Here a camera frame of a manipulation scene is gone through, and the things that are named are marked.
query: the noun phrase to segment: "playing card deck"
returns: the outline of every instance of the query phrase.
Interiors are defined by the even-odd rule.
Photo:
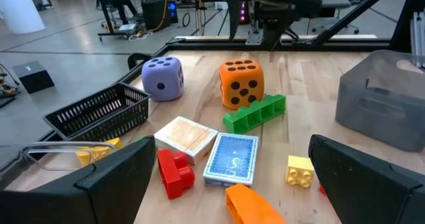
[[[190,164],[197,164],[211,150],[218,131],[184,117],[176,117],[155,134],[159,148],[170,148],[186,154]]]
[[[258,149],[258,137],[218,133],[207,166],[207,185],[230,187],[241,183],[252,185]]]

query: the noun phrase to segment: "purple dice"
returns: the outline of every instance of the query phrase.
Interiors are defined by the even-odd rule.
[[[185,89],[183,69],[175,57],[157,57],[147,61],[141,70],[141,82],[154,101],[180,97]]]

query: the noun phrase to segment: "black wire basket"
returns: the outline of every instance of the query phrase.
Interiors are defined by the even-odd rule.
[[[149,97],[117,83],[43,117],[65,141],[103,142],[129,132],[147,120]]]

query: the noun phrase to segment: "concrete floor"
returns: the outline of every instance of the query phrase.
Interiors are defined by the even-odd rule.
[[[360,27],[360,34],[374,34],[389,38],[396,26],[394,21],[379,15],[385,14],[397,20],[405,0],[381,0],[373,10],[368,10],[353,24]],[[192,9],[179,10],[179,24],[174,24],[152,37],[129,42],[122,37],[104,37],[101,43],[97,33],[102,32],[101,11],[95,9],[95,0],[58,0],[54,9],[41,11],[46,29],[28,35],[11,34],[0,19],[0,63],[11,72],[12,67],[31,61],[39,61],[49,72],[54,88],[34,94],[23,89],[22,95],[12,104],[0,109],[1,143],[33,142],[47,133],[50,128],[43,122],[43,116],[103,89],[128,72],[127,57],[134,52],[154,53],[167,41],[177,35],[190,35],[195,30],[195,16]],[[189,12],[191,24],[181,27],[181,18]],[[210,8],[205,35],[217,35],[225,11]],[[222,35],[228,35],[228,19]],[[316,19],[311,28],[323,22]],[[307,33],[308,20],[293,25],[299,35]],[[239,35],[248,32],[248,26],[238,29]],[[341,31],[351,34],[352,29]]]

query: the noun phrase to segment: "workbench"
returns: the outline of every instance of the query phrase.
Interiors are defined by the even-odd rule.
[[[285,182],[288,155],[307,157],[312,134],[327,136],[396,165],[425,174],[425,152],[402,152],[344,128],[334,120],[339,77],[369,53],[168,51],[158,54],[174,56],[181,61],[185,75],[185,92],[182,97],[171,102],[158,103],[150,100],[149,118],[144,124],[121,137],[123,145],[134,142],[140,136],[156,133],[176,116],[183,116],[219,132],[225,132],[222,117],[233,110],[222,105],[218,67],[226,60],[234,58],[257,60],[264,71],[265,93],[285,95],[286,113],[247,133],[260,137],[252,189],[264,197],[288,224],[340,223],[329,200],[319,192],[317,177],[314,176],[310,188],[292,186]],[[124,80],[136,88],[143,89],[139,76],[140,68],[138,66],[133,69]],[[155,164],[135,223],[233,223],[226,209],[224,189],[204,185],[202,174],[208,156],[207,154],[193,166],[194,186],[174,200],[168,200]],[[79,164],[76,157],[57,157],[46,162]],[[44,171],[35,175],[31,169],[26,173],[11,184],[13,189],[32,189],[66,174],[60,171],[54,174]]]

